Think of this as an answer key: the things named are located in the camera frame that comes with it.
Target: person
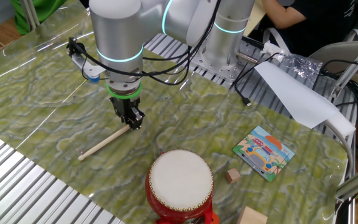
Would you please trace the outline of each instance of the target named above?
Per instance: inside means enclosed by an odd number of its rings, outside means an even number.
[[[261,41],[264,30],[274,27],[292,53],[305,57],[325,45],[342,42],[354,20],[354,0],[295,0],[289,7],[277,0],[262,3],[267,16],[250,38]]]

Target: green marble tabletop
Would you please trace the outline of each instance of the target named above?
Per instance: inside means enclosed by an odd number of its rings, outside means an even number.
[[[80,162],[81,152],[123,124],[105,83],[84,81],[67,56],[69,37],[80,38],[91,55],[96,49],[86,11],[76,0],[66,6],[0,52],[0,139],[81,194],[93,194],[92,201],[127,224],[158,218],[146,200],[145,176],[160,151],[178,148],[200,154],[211,166],[213,208],[221,223],[235,223],[245,206],[268,216],[267,223],[333,222],[347,161],[342,145],[264,106],[248,108],[237,93],[196,73],[179,86],[143,78],[142,129]],[[170,66],[145,62],[144,70]],[[295,153],[272,183],[232,152],[258,125]],[[224,173],[232,168],[242,177],[229,185]]]

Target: drum rim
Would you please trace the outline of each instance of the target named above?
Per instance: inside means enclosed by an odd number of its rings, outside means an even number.
[[[162,201],[162,199],[160,199],[158,197],[158,195],[155,193],[155,191],[153,190],[153,186],[152,186],[152,171],[153,171],[153,167],[155,165],[155,163],[165,154],[165,153],[168,153],[168,152],[172,152],[172,151],[178,151],[178,150],[182,150],[182,151],[188,151],[188,152],[191,152],[191,153],[194,153],[196,154],[198,157],[200,157],[204,162],[205,164],[208,166],[208,169],[209,169],[209,173],[211,174],[211,178],[212,178],[212,184],[211,184],[211,188],[208,192],[208,196],[201,202],[199,203],[197,206],[194,206],[194,207],[188,207],[188,208],[175,208],[175,207],[172,207],[170,206],[169,204],[166,204],[165,202]],[[173,149],[173,150],[169,150],[167,152],[163,152],[161,153],[160,156],[158,156],[158,158],[156,158],[156,160],[153,162],[150,170],[149,170],[149,187],[150,187],[150,191],[152,192],[152,195],[153,197],[158,200],[158,202],[160,202],[163,206],[169,208],[170,210],[173,210],[173,211],[177,211],[177,212],[191,212],[191,211],[194,211],[198,208],[200,208],[201,206],[203,206],[207,201],[208,199],[212,196],[212,193],[213,193],[213,189],[214,189],[214,177],[212,175],[212,170],[210,168],[210,166],[208,165],[208,163],[204,160],[204,158],[202,158],[199,154],[193,152],[193,151],[190,151],[190,150],[187,150],[187,149]]]

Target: black shirt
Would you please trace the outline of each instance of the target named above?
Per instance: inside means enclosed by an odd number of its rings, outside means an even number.
[[[290,6],[306,20],[279,30],[290,51],[305,57],[328,44],[342,42],[351,30],[354,0],[295,0]]]

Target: picture book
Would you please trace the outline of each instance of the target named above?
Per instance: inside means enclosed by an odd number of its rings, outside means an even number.
[[[269,182],[295,155],[260,126],[247,135],[233,151]]]

